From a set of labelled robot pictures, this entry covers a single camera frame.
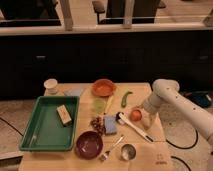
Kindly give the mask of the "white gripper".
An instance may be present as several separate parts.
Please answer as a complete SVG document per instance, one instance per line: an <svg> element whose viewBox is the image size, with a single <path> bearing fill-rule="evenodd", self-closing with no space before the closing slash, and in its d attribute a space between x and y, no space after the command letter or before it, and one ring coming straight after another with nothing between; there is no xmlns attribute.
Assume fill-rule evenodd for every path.
<svg viewBox="0 0 213 171"><path fill-rule="evenodd" d="M142 125L145 130L148 130L152 127L155 122L156 114L158 112L158 107L153 105L149 100L144 100L140 105L140 108L146 111L149 114L144 114L142 117Z"/></svg>

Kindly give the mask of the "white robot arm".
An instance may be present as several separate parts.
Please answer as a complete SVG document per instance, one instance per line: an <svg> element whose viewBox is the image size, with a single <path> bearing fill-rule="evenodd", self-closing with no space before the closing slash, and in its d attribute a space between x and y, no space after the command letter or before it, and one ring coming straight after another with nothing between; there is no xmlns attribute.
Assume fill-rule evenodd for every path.
<svg viewBox="0 0 213 171"><path fill-rule="evenodd" d="M213 114L182 96L179 89L179 83L175 80L155 80L152 84L152 92L143 101L142 108L149 114L155 115L163 102L173 105L213 148Z"/></svg>

